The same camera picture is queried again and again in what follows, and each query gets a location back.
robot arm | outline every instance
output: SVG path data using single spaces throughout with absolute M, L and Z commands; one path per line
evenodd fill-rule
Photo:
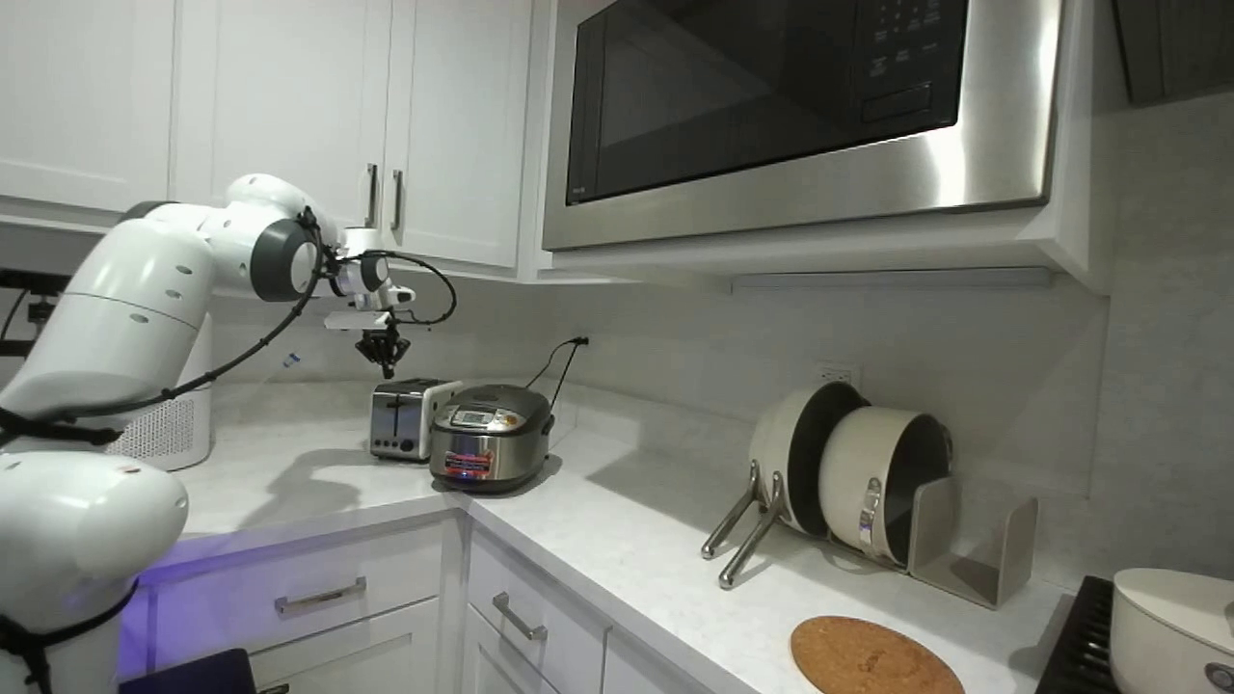
M 213 288 L 306 303 L 319 277 L 353 294 L 346 322 L 331 318 L 331 327 L 363 333 L 363 355 L 389 373 L 404 355 L 396 312 L 414 288 L 389 282 L 386 256 L 373 232 L 319 223 L 301 188 L 268 174 L 238 177 L 225 209 L 142 204 L 81 261 L 30 360 L 0 395 L 0 412 L 12 412 L 9 430 L 88 417 L 108 426 L 115 412 L 166 402 Z
M 0 390 L 0 689 L 20 689 L 22 673 L 56 694 L 115 689 L 115 624 L 56 648 L 71 669 L 52 662 L 43 677 L 9 652 L 108 623 L 137 576 L 184 530 L 177 477 L 98 448 L 108 444 L 101 430 L 202 385 L 174 390 L 213 288 L 296 303 L 291 324 L 328 282 L 353 294 L 353 324 L 337 327 L 359 327 L 359 349 L 389 373 L 404 355 L 396 324 L 409 324 L 403 312 L 414 294 L 386 277 L 386 260 L 373 232 L 319 223 L 301 188 L 263 174 L 238 177 L 225 209 L 142 204 L 92 247 Z

round wooden board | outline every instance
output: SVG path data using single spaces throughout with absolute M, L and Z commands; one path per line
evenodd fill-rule
M 822 694 L 963 694 L 957 673 L 929 648 L 873 623 L 801 623 L 792 652 Z

kitchen counter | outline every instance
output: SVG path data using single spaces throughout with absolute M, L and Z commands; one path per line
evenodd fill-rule
M 215 395 L 215 448 L 182 472 L 193 508 L 164 561 L 467 513 L 651 652 L 715 689 L 810 689 L 786 642 L 806 616 L 863 616 L 935 648 L 972 694 L 1030 694 L 1064 615 L 1044 590 L 1004 611 L 957 602 L 898 572 L 859 576 L 774 530 L 732 590 L 698 548 L 746 485 L 754 420 L 566 385 L 547 475 L 508 498 L 463 498 L 426 468 L 378 462 L 363 381 L 268 381 Z

drawer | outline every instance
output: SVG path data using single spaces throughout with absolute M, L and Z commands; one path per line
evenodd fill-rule
M 441 694 L 441 602 L 250 652 L 258 694 Z
M 444 530 L 209 561 L 156 580 L 156 669 L 270 648 L 441 596 Z
M 467 597 L 556 689 L 601 687 L 607 624 L 552 576 L 481 534 L 471 540 Z
M 467 607 L 463 694 L 560 694 L 501 632 Z

power cord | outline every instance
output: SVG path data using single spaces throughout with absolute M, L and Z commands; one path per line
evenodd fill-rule
M 566 385 L 566 373 L 570 373 L 570 368 L 576 368 L 576 355 L 580 355 L 580 349 L 589 349 L 589 337 L 570 337 L 570 340 L 556 342 L 556 349 L 547 350 L 543 368 L 533 373 L 533 381 L 530 381 L 525 390 L 533 390 L 533 385 L 547 373 L 547 368 L 556 363 L 556 355 L 560 355 L 565 349 L 570 349 L 570 355 L 566 355 L 566 368 L 556 373 L 556 390 L 552 390 L 547 409 L 556 409 L 556 399 L 560 399 L 565 385 Z
M 421 318 L 414 312 L 414 322 L 396 322 L 396 324 L 444 324 L 444 322 L 456 318 L 456 308 L 461 308 L 461 288 L 456 288 L 456 282 L 450 282 L 444 270 L 436 270 L 431 261 L 426 261 L 426 260 L 418 260 L 418 256 L 403 256 L 403 252 L 371 252 L 367 260 L 394 260 L 394 261 L 426 268 L 426 270 L 449 288 L 449 308 L 441 308 L 441 312 L 430 318 L 430 322 L 421 322 Z

